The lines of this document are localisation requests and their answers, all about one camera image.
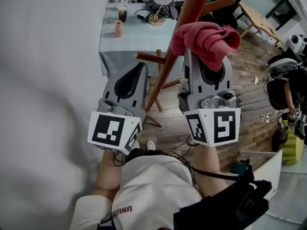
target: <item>table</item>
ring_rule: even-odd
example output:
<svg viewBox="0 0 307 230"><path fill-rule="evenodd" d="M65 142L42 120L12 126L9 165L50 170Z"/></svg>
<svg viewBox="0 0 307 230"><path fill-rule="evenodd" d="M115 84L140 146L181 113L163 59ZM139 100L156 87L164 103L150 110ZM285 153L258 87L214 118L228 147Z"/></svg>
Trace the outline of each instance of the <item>table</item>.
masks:
<svg viewBox="0 0 307 230"><path fill-rule="evenodd" d="M106 8L102 26L99 55L103 75L108 77L117 73L120 69L137 65L140 60L135 58L136 52L146 52L156 55L156 50L162 50L164 57L172 38L176 20L166 19L163 26L154 26L142 22L135 16L137 10L143 9L145 3L129 3L127 20L122 24L122 37L114 37L114 22L118 20L117 3L109 3ZM139 11L137 14L146 16L148 11ZM149 76L158 76L156 63L146 61ZM178 57L167 82L177 78L183 64L183 56Z"/></svg>
<svg viewBox="0 0 307 230"><path fill-rule="evenodd" d="M277 34L277 31L273 27L273 25L268 21L267 18L259 14L256 10L251 8L250 6L247 6L245 3L240 2L239 6L241 7L243 13L249 18L251 21L251 25L241 34L240 37L243 37L250 28L253 26L257 27L259 30L265 31L267 34L269 34L272 38L276 40L276 43L272 46L275 47L279 42L282 43L282 40Z"/></svg>

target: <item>shoe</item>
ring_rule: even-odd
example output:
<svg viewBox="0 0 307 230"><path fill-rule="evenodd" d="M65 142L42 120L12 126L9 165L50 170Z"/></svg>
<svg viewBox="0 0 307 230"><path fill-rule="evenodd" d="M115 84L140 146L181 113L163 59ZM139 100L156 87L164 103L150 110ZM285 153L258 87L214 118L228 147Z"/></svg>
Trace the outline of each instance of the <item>shoe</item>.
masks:
<svg viewBox="0 0 307 230"><path fill-rule="evenodd" d="M152 140L147 141L146 143L146 151L155 151L155 143Z"/></svg>
<svg viewBox="0 0 307 230"><path fill-rule="evenodd" d="M135 148L140 148L140 145L139 145L139 143L137 141L133 144L131 150L133 150Z"/></svg>

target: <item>white t-shirt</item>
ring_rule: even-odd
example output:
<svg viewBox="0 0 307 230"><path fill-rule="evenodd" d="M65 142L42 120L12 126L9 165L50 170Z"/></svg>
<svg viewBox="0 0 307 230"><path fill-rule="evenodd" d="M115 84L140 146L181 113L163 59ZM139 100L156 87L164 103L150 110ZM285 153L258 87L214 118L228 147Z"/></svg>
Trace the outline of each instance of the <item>white t-shirt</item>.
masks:
<svg viewBox="0 0 307 230"><path fill-rule="evenodd" d="M138 157L121 169L120 190L113 203L103 196L80 198L70 230L96 230L116 212L117 230L173 229L173 214L201 200L192 177L179 160L164 155Z"/></svg>

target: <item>wooden pole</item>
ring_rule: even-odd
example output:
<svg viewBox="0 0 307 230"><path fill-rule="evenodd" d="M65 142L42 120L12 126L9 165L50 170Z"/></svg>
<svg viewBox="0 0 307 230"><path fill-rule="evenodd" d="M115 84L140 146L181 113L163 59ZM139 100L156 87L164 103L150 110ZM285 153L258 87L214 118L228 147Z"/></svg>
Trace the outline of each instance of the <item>wooden pole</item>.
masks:
<svg viewBox="0 0 307 230"><path fill-rule="evenodd" d="M157 50L156 50L156 53L157 53L157 56L158 56L158 57L162 57L162 50L157 49ZM160 71L161 71L162 68L163 68L163 64L158 63L158 70L159 70L159 73L160 73Z"/></svg>
<svg viewBox="0 0 307 230"><path fill-rule="evenodd" d="M168 87L171 87L171 86L174 86L176 84L180 84L180 80L179 79L176 79L174 81L171 81L171 82L168 82L166 83L165 85L163 85L163 88L162 89L166 89Z"/></svg>
<svg viewBox="0 0 307 230"><path fill-rule="evenodd" d="M148 117L149 120L151 120L152 122L154 122L154 124L151 124L151 125L157 126L157 127L159 127L159 128L162 127L162 125L159 124L153 117L151 117L151 116L149 116L149 115L147 115L147 117Z"/></svg>
<svg viewBox="0 0 307 230"><path fill-rule="evenodd" d="M188 24L188 23L197 21L198 17L201 14L203 5L205 4L206 1L207 0L185 0L183 3L183 7L180 12L177 24L175 26L174 32L176 31L176 29L178 29L180 26L184 24ZM162 71L159 74L158 80L153 89L153 93L150 96L149 102L145 109L146 112L150 110L155 99L158 97L160 91L162 90L163 85L174 66L174 63L177 60L177 57L178 56L175 56L173 52L170 50L170 48L168 47L168 50L165 56L164 67L162 68Z"/></svg>
<svg viewBox="0 0 307 230"><path fill-rule="evenodd" d="M217 0L217 1L206 3L201 10L201 16L209 12L216 11L216 10L219 10L219 9L222 9L224 7L228 7L234 4L235 4L235 0Z"/></svg>
<svg viewBox="0 0 307 230"><path fill-rule="evenodd" d="M162 106L161 106L159 100L158 100L158 99L155 99L154 102L155 102L155 104L156 104L156 106L157 106L157 108L158 108L158 111L159 111L160 113L162 113L162 112L163 112L163 108L162 108Z"/></svg>
<svg viewBox="0 0 307 230"><path fill-rule="evenodd" d="M136 52L135 57L137 59L147 60L158 64L165 64L165 59L163 57L153 56L151 54L146 54L143 52Z"/></svg>

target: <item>plastic cup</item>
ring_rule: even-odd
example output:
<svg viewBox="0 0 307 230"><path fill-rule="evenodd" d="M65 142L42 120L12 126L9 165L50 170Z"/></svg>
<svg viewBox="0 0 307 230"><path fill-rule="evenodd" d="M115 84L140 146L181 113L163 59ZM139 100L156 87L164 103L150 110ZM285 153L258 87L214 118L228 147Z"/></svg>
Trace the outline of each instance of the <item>plastic cup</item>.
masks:
<svg viewBox="0 0 307 230"><path fill-rule="evenodd" d="M125 5L121 5L117 7L118 10L118 18L120 21L122 21L123 23L126 21L127 19L127 12L128 12L128 7Z"/></svg>

